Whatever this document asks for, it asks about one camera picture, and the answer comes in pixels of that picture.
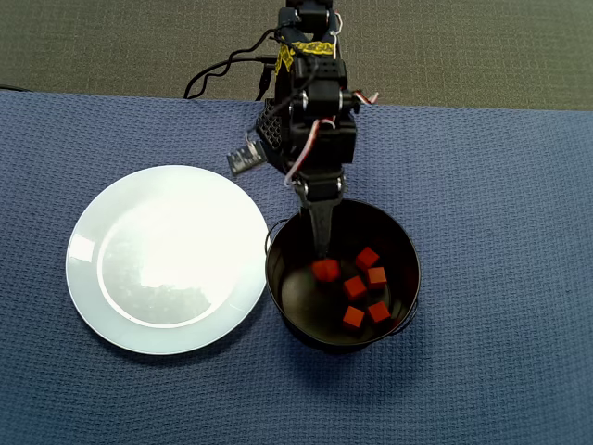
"yellow tape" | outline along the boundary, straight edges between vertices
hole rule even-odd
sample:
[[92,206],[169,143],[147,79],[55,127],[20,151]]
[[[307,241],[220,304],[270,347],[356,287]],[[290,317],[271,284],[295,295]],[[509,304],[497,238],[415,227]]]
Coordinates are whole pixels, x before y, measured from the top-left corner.
[[[307,44],[294,42],[293,45],[303,53],[315,54],[317,56],[332,56],[334,54],[334,45],[329,42],[309,42]],[[280,46],[280,53],[278,53],[278,58],[276,59],[276,74],[280,72],[283,64],[286,66],[286,70],[290,71],[290,67],[294,61],[294,54],[294,49],[289,49],[285,44]]]

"black cable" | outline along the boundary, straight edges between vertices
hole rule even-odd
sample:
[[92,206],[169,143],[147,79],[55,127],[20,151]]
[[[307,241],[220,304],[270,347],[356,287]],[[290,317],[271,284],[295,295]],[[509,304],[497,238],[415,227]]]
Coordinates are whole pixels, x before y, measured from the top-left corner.
[[275,40],[276,42],[278,42],[282,45],[288,46],[290,49],[295,51],[295,53],[299,53],[301,56],[305,56],[305,57],[308,57],[309,59],[312,59],[313,60],[313,69],[311,70],[311,74],[309,75],[309,77],[307,78],[305,83],[303,83],[300,86],[300,88],[298,88],[293,94],[291,94],[289,97],[287,97],[285,100],[283,100],[280,104],[274,106],[274,108],[272,108],[269,113],[267,113],[266,115],[264,115],[261,118],[261,121],[256,122],[256,124],[247,131],[247,134],[250,134],[251,132],[253,132],[257,128],[258,125],[261,126],[265,122],[269,121],[276,114],[278,114],[280,111],[282,111],[284,109],[284,107],[287,107],[288,104],[290,104],[293,100],[298,98],[300,96],[300,94],[303,91],[305,91],[309,87],[309,85],[311,85],[313,83],[313,81],[315,80],[315,76],[317,75],[317,71],[319,70],[319,60],[318,60],[317,56],[314,56],[312,54],[307,54],[304,51],[301,51],[299,48],[297,48],[293,44],[285,42],[277,35],[274,35],[273,37],[271,37],[271,39]]
[[[238,62],[259,62],[259,63],[266,63],[268,57],[237,57],[234,58],[233,61],[231,62],[233,63],[238,63]],[[185,88],[185,94],[183,95],[184,99],[193,99],[196,97],[196,95],[192,95],[189,96],[189,92],[192,89],[192,87],[194,86],[194,83],[196,83],[198,81],[198,79],[202,76],[204,76],[205,74],[208,74],[209,72],[215,70],[216,68],[220,68],[223,65],[226,65],[229,63],[229,60],[223,60],[222,62],[219,63],[215,63],[214,65],[211,65],[209,67],[207,67],[204,70],[201,70],[198,74],[196,74],[191,81],[189,81],[189,83],[187,84],[187,87]]]
[[270,89],[271,83],[271,75],[274,73],[276,68],[276,63],[266,63],[263,66],[263,72],[261,73],[261,77],[259,78],[259,94],[256,97],[256,102],[260,101],[263,95]]
[[0,83],[0,90],[8,90],[8,91],[24,91],[27,93],[30,93],[31,90],[28,90],[26,88],[20,88],[19,86],[13,86],[13,85],[3,85]]
[[202,84],[202,89],[200,90],[200,92],[197,95],[191,95],[191,96],[189,96],[189,92],[192,89],[192,86],[194,85],[194,83],[196,82],[196,80],[201,77],[199,74],[197,76],[195,76],[195,78],[192,79],[188,83],[187,87],[185,88],[185,94],[183,95],[183,98],[184,99],[195,99],[195,98],[200,97],[201,95],[203,95],[204,92],[206,91],[206,86],[208,84],[208,77],[222,77],[222,76],[226,75],[226,73],[229,72],[229,69],[231,68],[231,64],[233,63],[233,58],[237,54],[252,53],[252,52],[254,52],[256,49],[258,49],[261,46],[261,44],[263,44],[263,42],[266,40],[266,37],[268,37],[268,35],[270,35],[273,32],[277,32],[279,29],[280,28],[271,28],[271,29],[265,31],[261,35],[261,37],[259,37],[259,40],[256,42],[256,44],[254,44],[253,46],[251,46],[248,49],[237,49],[236,51],[233,51],[231,53],[231,55],[229,56],[229,59],[224,63],[224,64],[226,64],[225,69],[222,72],[216,72],[214,74],[212,74],[212,73],[206,74],[206,77],[204,78],[204,83]]
[[261,100],[261,98],[263,97],[263,95],[266,94],[267,90],[259,90],[259,94],[258,97],[256,97],[256,102],[259,102]]

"red block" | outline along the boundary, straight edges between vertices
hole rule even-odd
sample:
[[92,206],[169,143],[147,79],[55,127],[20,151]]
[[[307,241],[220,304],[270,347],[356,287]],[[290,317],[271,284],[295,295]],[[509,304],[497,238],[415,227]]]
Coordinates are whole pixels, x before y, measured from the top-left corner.
[[340,277],[340,263],[336,260],[315,261],[311,270],[319,281],[330,283]]
[[350,301],[354,301],[363,297],[367,293],[367,288],[364,283],[362,283],[360,277],[355,276],[344,282],[344,292],[346,292]]
[[369,269],[367,271],[367,283],[369,284],[369,289],[383,289],[387,284],[385,269],[383,267],[372,267]]
[[379,255],[374,253],[371,248],[365,248],[359,256],[356,257],[356,266],[365,271],[379,261]]
[[352,306],[348,306],[348,309],[346,309],[346,314],[342,319],[342,323],[346,329],[356,330],[362,324],[363,318],[363,311],[353,308]]
[[387,306],[382,301],[379,301],[378,303],[369,306],[367,311],[369,312],[369,315],[376,324],[381,323],[383,320],[391,318],[391,313],[389,313],[389,309],[387,309]]

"black bowl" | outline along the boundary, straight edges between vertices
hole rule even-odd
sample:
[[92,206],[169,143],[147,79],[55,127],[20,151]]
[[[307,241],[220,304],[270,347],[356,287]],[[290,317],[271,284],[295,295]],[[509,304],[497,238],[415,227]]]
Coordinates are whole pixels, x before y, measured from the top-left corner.
[[[365,310],[382,300],[392,316],[373,324],[365,314],[362,327],[351,332],[342,326],[349,304],[342,284],[355,275],[363,276],[355,259],[366,247],[379,255],[376,265],[385,268],[387,286],[369,291],[353,306]],[[414,318],[420,262],[406,232],[385,212],[364,202],[344,199],[334,208],[328,257],[340,261],[341,279],[319,283],[310,269],[316,258],[305,210],[285,223],[268,249],[266,278],[271,297],[288,328],[303,343],[331,353],[353,352],[402,331]]]

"bowl handle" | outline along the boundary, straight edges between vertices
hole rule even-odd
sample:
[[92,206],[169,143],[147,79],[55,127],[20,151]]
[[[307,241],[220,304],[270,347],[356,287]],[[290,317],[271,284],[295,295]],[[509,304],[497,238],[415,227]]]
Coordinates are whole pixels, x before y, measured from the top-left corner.
[[283,220],[275,222],[274,225],[271,227],[271,229],[268,231],[268,234],[266,235],[266,242],[263,246],[263,250],[266,252],[266,257],[268,256],[268,250],[270,249],[268,244],[271,245],[271,242],[272,242],[271,233],[274,231],[274,229],[276,227],[278,227],[282,223],[286,223],[287,221],[288,221],[288,218],[284,218]]
[[410,311],[408,312],[408,316],[406,317],[406,319],[402,323],[400,323],[399,326],[396,327],[396,329],[389,335],[394,336],[395,334],[403,331],[406,327],[408,327],[408,324],[410,324],[412,322],[412,320],[414,319],[414,317],[416,317],[416,312],[418,312],[418,296],[416,296],[414,305],[411,307]]

